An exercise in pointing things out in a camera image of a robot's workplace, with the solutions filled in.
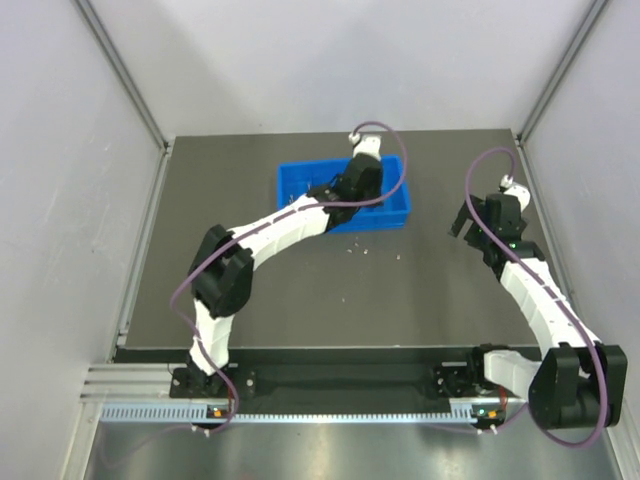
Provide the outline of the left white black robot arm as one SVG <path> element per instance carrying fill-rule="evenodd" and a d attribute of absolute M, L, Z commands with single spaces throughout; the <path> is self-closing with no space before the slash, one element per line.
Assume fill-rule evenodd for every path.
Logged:
<path fill-rule="evenodd" d="M 228 363 L 233 319 L 250 298 L 254 271 L 286 248 L 350 222 L 360 210 L 352 203 L 381 195 L 381 137 L 354 134 L 352 142 L 352 158 L 330 182 L 252 224 L 230 230 L 216 225 L 206 233 L 191 271 L 225 244 L 232 246 L 191 283 L 199 337 L 190 348 L 189 368 L 198 382 L 210 383 L 215 369 Z"/>

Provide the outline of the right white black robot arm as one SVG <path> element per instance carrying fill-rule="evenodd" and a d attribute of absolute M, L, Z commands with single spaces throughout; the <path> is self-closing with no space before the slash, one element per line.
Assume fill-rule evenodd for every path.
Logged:
<path fill-rule="evenodd" d="M 504 176 L 499 190 L 469 196 L 451 226 L 517 304 L 534 334 L 538 361 L 510 347 L 476 349 L 476 383 L 502 386 L 527 401 L 544 430 L 612 427 L 621 416 L 628 360 L 584 325 L 553 280 L 538 245 L 523 239 L 527 187 Z"/>

